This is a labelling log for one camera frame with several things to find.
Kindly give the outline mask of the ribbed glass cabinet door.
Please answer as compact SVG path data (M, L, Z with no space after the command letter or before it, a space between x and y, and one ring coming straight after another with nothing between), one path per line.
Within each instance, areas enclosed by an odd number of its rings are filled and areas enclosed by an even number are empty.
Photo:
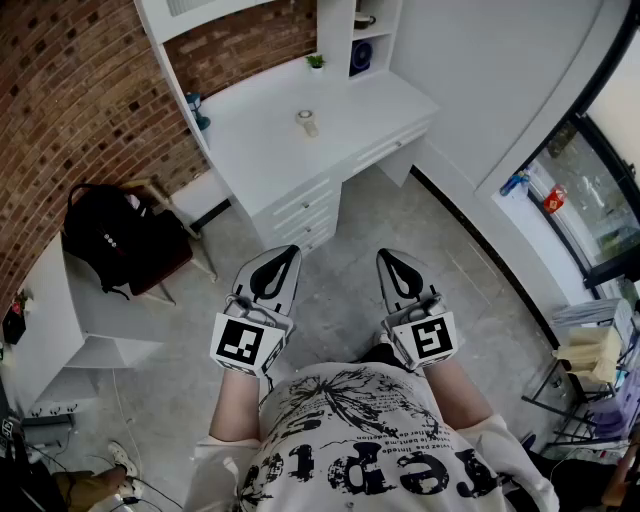
M206 5L209 0L166 0L169 13L172 17L183 15Z

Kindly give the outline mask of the person's right forearm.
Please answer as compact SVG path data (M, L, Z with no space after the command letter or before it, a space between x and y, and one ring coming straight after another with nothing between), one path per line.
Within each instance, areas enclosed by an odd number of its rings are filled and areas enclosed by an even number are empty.
M493 415L485 396L454 359L424 368L444 422L454 430L473 427Z

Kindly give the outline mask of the white desk with shelf hutch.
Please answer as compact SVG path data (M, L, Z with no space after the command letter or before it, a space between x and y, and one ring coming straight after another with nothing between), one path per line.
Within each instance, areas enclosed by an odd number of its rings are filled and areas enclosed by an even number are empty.
M329 240L344 183L370 167L405 182L437 108L390 68L403 0L209 0L177 17L166 0L134 4L197 145L264 246ZM377 22L357 31L356 12ZM356 40L373 56L350 77ZM313 54L326 61L318 75ZM211 120L204 131L189 92ZM301 110L317 137L296 123Z

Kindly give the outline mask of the red packet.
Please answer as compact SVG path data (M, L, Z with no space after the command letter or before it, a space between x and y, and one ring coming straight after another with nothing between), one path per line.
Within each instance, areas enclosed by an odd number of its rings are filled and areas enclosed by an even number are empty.
M549 215L554 214L559 210L566 202L568 192L566 187L562 184L555 184L550 189L548 195L543 201L543 208Z

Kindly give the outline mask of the black backpack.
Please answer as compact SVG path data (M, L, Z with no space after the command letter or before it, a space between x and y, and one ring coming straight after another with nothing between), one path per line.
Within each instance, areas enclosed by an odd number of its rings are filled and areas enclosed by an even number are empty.
M83 183L69 192L63 249L93 269L105 293L129 296L122 288L129 288L138 202L113 185Z

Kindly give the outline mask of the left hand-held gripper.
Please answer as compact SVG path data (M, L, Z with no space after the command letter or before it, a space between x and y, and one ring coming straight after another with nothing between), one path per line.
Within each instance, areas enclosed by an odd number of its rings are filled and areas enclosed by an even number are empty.
M300 248L286 245L264 251L240 268L233 294L215 317L210 357L217 364L255 378L269 377L295 329L287 316L301 264Z

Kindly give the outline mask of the beige foam blocks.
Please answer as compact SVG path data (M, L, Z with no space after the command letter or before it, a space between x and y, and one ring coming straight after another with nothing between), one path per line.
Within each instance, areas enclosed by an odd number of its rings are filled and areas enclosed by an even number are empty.
M569 373L596 384L613 384L622 340L614 327L572 327L568 344L552 352L570 365Z

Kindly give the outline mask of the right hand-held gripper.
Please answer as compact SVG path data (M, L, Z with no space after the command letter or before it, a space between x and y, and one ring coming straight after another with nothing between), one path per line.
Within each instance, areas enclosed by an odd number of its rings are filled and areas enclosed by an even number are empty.
M380 249L376 268L387 316L376 345L389 345L407 370L449 359L458 351L454 315L427 279L427 266L410 254Z

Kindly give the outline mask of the white low table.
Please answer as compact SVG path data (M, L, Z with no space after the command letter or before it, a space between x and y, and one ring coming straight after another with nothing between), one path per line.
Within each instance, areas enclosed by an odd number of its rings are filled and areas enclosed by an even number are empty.
M91 407L94 369L132 368L166 343L150 301L104 293L82 260L55 237L22 286L33 297L26 332L0 369L10 406L22 417L44 400Z

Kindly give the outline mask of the black pot with red flowers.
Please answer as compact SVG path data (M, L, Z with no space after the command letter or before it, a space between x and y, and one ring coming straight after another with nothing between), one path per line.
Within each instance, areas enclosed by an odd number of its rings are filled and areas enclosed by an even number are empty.
M26 316L32 306L33 297L27 289L22 289L14 297L2 321L4 342L17 345L26 332Z

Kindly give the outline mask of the white printed t-shirt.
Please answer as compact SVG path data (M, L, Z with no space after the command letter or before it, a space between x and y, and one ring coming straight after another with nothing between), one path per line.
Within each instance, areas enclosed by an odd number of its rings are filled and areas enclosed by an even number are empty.
M559 512L504 419L454 430L424 371L320 363L260 397L262 443L208 433L184 512Z

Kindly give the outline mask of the wooden chair with brown seat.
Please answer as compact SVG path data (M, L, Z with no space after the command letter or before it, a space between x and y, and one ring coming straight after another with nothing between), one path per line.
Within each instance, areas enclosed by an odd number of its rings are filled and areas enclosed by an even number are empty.
M139 200L136 204L139 219L132 229L133 256L128 281L134 296L175 305L164 281L187 264L202 271L212 282L218 280L202 236L152 180L129 181L121 189L130 200Z

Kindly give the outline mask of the person's left forearm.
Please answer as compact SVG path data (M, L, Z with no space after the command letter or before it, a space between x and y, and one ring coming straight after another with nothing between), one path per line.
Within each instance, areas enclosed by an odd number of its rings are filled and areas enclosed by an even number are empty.
M260 390L258 378L225 370L209 435L225 443L261 444Z

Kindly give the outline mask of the white power strip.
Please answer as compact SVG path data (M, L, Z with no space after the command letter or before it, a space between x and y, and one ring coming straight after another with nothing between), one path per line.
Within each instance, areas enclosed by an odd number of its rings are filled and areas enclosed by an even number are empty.
M38 401L27 412L28 418L54 417L67 414L75 414L79 408L77 400L44 400Z

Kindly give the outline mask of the blue bottle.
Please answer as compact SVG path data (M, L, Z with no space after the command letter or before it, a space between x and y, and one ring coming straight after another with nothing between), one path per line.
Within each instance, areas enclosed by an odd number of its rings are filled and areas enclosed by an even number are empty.
M509 177L509 179L499 189L499 193L503 197L507 197L514 191L518 191L527 195L530 183L530 172L528 169L520 170Z

